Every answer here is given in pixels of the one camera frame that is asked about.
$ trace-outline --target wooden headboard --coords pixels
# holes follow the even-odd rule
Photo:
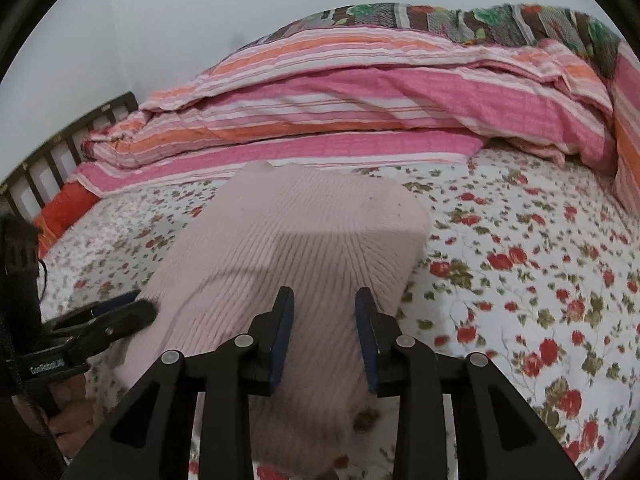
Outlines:
[[[82,162],[79,149],[82,139],[94,128],[115,124],[137,109],[136,97],[127,92],[51,136],[0,185],[0,209],[33,219]]]

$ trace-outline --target wire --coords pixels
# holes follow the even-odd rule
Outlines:
[[[18,389],[24,395],[24,398],[27,400],[27,406],[31,410],[31,413],[33,413],[33,416],[36,418],[36,421],[38,423],[40,431],[44,436],[44,439],[47,441],[47,443],[49,444],[49,447],[52,449],[56,462],[58,462],[62,471],[64,471],[66,469],[66,460],[65,460],[65,457],[62,455],[62,452],[60,451],[58,444],[56,444],[56,438],[53,436],[53,434],[49,430],[49,427],[46,425],[46,423],[44,422],[44,419],[42,418],[42,414],[40,413],[40,410],[36,407],[35,403],[33,402],[31,397],[27,393],[24,385],[22,384],[22,378],[20,377],[20,372],[18,371],[18,368],[15,364],[14,344],[11,341],[11,336],[9,336],[7,325],[4,319],[4,312],[2,312],[2,310],[0,310],[0,344],[2,345],[2,348],[6,350],[6,352],[9,354],[8,355],[9,358],[5,362],[9,367],[9,371],[11,372],[11,375],[15,384],[18,386]]]
[[[38,303],[42,303],[42,298],[44,298],[44,293],[47,291],[47,278],[48,278],[48,273],[47,273],[47,264],[44,263],[44,260],[38,260],[39,264],[42,264],[42,269],[44,270],[44,286],[42,287],[42,295],[40,296],[40,299],[38,300]]]

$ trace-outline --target pink sweater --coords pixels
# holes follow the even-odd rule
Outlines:
[[[353,317],[359,287],[394,314],[428,216],[397,182],[249,163],[185,228],[142,296],[158,303],[117,370],[132,386],[167,349],[211,351],[295,294],[282,382],[250,400],[254,459],[302,476],[326,471],[366,406]]]

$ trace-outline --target human hand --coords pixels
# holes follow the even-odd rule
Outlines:
[[[85,397],[84,386],[84,375],[71,377],[61,383],[50,384],[49,388],[60,408],[60,413],[48,419],[46,414],[40,410],[49,430],[56,436],[56,443],[60,451],[69,458],[73,458],[78,453],[78,450],[95,430],[94,402]],[[14,397],[13,400],[16,410],[27,426],[40,434],[36,416],[29,409],[26,400],[21,396]]]

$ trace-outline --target mattress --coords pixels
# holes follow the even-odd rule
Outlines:
[[[434,229],[396,319],[435,351],[485,352],[544,420],[585,478],[604,478],[638,433],[638,225],[610,182],[505,146],[466,164],[338,168],[400,182]],[[223,186],[206,180],[107,197],[46,257],[49,319],[143,286],[172,242]],[[92,360],[90,394],[107,413],[125,393],[112,354]],[[372,397],[334,463],[338,478],[390,478],[398,402]],[[457,478],[452,416],[449,478]],[[191,474],[197,472],[194,436]],[[259,478],[279,478],[255,465]]]

